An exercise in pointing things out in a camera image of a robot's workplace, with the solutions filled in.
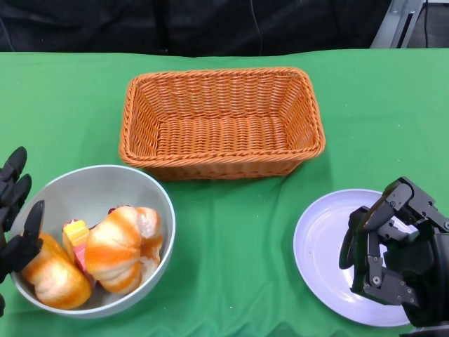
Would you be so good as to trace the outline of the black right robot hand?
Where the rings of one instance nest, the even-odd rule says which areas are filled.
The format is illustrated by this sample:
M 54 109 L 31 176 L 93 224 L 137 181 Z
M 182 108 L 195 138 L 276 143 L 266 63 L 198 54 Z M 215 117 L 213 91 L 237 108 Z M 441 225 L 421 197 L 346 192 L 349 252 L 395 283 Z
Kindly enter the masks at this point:
M 448 333 L 448 217 L 406 177 L 349 216 L 340 269 L 354 269 L 351 291 L 400 305 L 416 328 Z

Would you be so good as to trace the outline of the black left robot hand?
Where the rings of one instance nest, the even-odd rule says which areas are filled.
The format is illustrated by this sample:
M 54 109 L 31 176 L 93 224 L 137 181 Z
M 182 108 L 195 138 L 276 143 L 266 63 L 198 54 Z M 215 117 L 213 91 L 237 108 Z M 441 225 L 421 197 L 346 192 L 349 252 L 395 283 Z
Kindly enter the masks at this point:
M 21 272 L 39 254 L 43 244 L 39 238 L 45 209 L 43 200 L 31 208 L 23 233 L 9 241 L 5 239 L 32 187 L 31 176 L 22 175 L 26 162 L 27 151 L 20 146 L 1 167 L 1 280 L 12 272 Z

